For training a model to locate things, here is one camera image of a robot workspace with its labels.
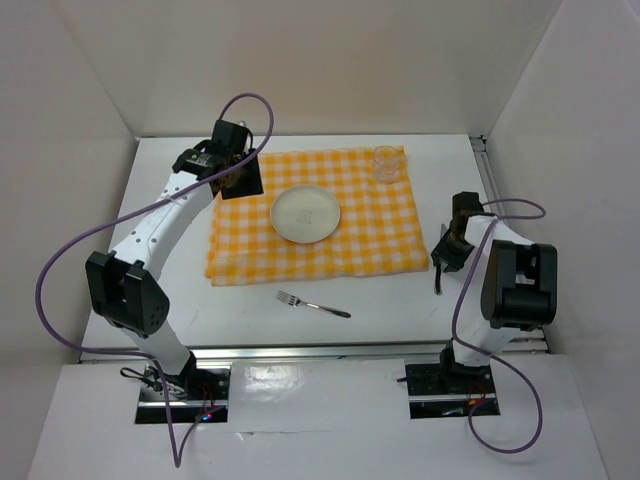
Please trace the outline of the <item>clear plastic cup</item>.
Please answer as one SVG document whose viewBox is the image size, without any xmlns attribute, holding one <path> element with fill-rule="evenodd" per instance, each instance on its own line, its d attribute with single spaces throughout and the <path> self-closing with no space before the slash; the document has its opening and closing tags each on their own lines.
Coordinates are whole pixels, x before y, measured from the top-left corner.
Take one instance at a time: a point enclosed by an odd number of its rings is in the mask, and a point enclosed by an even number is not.
<svg viewBox="0 0 640 480">
<path fill-rule="evenodd" d="M 378 146 L 373 150 L 373 176 L 380 184 L 391 184 L 398 174 L 403 155 L 392 146 Z"/>
</svg>

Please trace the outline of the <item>silver fork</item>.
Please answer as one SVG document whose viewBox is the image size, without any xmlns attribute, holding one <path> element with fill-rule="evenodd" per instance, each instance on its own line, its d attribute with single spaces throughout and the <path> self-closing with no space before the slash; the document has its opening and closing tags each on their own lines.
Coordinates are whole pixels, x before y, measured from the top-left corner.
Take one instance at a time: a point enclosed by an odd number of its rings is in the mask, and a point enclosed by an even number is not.
<svg viewBox="0 0 640 480">
<path fill-rule="evenodd" d="M 287 306 L 290 307 L 308 307 L 311 309 L 315 309 L 318 311 L 322 311 L 324 313 L 328 313 L 340 318 L 345 318 L 345 319 L 349 319 L 351 318 L 351 314 L 344 311 L 344 310 L 339 310 L 333 307 L 328 307 L 328 306 L 324 306 L 324 305 L 319 305 L 319 304 L 314 304 L 314 303 L 310 303 L 310 302 L 306 302 L 304 300 L 302 300 L 301 298 L 299 298 L 298 296 L 289 294 L 287 292 L 284 292 L 282 290 L 279 290 L 276 293 L 276 298 L 281 301 L 282 303 L 284 303 Z"/>
</svg>

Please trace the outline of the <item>silver table knife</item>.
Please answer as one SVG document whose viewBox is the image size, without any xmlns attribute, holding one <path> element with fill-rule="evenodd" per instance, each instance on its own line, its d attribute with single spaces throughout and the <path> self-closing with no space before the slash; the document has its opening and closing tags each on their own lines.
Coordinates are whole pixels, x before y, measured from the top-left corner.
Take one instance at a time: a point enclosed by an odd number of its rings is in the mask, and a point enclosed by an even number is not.
<svg viewBox="0 0 640 480">
<path fill-rule="evenodd" d="M 445 238 L 445 234 L 447 230 L 448 230 L 448 227 L 444 223 L 442 223 L 440 226 L 439 241 L 431 253 L 431 258 L 435 268 L 434 293 L 438 296 L 442 294 L 441 278 L 442 278 L 442 272 L 443 272 L 443 262 L 442 262 L 439 246 L 441 241 Z"/>
</svg>

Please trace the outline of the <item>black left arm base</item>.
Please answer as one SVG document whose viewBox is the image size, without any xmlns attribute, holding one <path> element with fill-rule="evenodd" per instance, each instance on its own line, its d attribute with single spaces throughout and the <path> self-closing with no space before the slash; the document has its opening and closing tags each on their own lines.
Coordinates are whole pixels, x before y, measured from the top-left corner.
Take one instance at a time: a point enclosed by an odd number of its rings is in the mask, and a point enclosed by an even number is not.
<svg viewBox="0 0 640 480">
<path fill-rule="evenodd" d="M 120 375 L 138 381 L 139 390 L 135 423 L 138 425 L 165 424 L 165 400 L 169 400 L 172 420 L 176 424 L 192 423 L 198 419 L 204 424 L 228 421 L 229 367 L 200 370 L 195 383 L 187 388 L 167 380 L 168 390 L 162 387 L 157 370 L 149 365 L 142 372 L 130 367 L 120 369 Z"/>
</svg>

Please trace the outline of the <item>yellow white checkered cloth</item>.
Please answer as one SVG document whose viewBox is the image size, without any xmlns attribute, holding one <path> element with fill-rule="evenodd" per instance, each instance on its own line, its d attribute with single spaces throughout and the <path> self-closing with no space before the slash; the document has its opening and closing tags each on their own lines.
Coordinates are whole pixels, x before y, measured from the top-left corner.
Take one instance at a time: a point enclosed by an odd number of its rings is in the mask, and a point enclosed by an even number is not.
<svg viewBox="0 0 640 480">
<path fill-rule="evenodd" d="M 367 277 L 429 266 L 409 174 L 401 165 L 391 184 L 373 176 L 370 147 L 268 153 L 259 159 L 264 192 L 216 199 L 205 275 L 214 286 Z M 276 197 L 298 185 L 335 195 L 336 230 L 313 244 L 281 237 L 270 222 Z"/>
</svg>

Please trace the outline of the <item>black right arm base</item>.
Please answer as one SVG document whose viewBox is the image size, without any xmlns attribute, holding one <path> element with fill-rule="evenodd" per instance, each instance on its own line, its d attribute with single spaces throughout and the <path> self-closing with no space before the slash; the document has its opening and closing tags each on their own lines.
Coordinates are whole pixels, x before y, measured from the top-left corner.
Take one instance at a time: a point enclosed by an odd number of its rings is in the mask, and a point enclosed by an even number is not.
<svg viewBox="0 0 640 480">
<path fill-rule="evenodd" d="M 467 367 L 454 361 L 447 345 L 437 363 L 405 365 L 396 380 L 407 387 L 410 418 L 444 419 L 499 416 L 500 407 L 489 366 Z"/>
</svg>

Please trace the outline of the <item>cream round plate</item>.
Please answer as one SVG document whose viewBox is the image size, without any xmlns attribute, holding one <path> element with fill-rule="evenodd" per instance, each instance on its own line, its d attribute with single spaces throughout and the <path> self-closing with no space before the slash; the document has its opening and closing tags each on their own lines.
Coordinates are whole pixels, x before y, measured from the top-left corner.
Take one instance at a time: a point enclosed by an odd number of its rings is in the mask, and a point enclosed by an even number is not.
<svg viewBox="0 0 640 480">
<path fill-rule="evenodd" d="M 336 230 L 341 207 L 335 195 L 315 185 L 298 185 L 281 192 L 270 209 L 270 222 L 285 240 L 313 244 Z"/>
</svg>

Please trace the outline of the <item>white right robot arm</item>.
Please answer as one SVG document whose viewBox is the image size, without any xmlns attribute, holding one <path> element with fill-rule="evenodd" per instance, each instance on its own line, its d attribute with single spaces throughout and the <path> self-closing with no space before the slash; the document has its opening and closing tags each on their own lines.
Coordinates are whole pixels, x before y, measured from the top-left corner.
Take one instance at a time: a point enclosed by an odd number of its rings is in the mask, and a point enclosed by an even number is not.
<svg viewBox="0 0 640 480">
<path fill-rule="evenodd" d="M 480 294 L 481 316 L 462 333 L 452 321 L 452 339 L 442 350 L 436 379 L 448 392 L 460 391 L 482 378 L 490 358 L 522 332 L 551 324 L 557 311 L 557 249 L 536 243 L 512 230 L 485 209 L 476 192 L 452 197 L 452 218 L 431 253 L 436 268 L 434 293 L 442 293 L 441 277 L 472 264 L 454 314 L 461 311 L 475 269 L 487 259 Z"/>
</svg>

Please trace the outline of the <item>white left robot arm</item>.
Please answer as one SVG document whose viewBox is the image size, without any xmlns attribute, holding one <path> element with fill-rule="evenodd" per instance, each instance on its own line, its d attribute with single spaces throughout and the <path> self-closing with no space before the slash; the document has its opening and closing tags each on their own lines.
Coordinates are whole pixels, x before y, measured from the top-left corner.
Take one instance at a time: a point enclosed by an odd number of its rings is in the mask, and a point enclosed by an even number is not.
<svg viewBox="0 0 640 480">
<path fill-rule="evenodd" d="M 170 301 L 159 285 L 162 269 L 196 216 L 216 196 L 224 199 L 263 192 L 253 135 L 244 125 L 219 120 L 211 138 L 185 150 L 172 166 L 161 206 L 143 215 L 109 253 L 86 261 L 94 312 L 121 330 L 158 363 L 163 389 L 176 399 L 202 398 L 217 384 L 196 366 L 168 322 Z"/>
</svg>

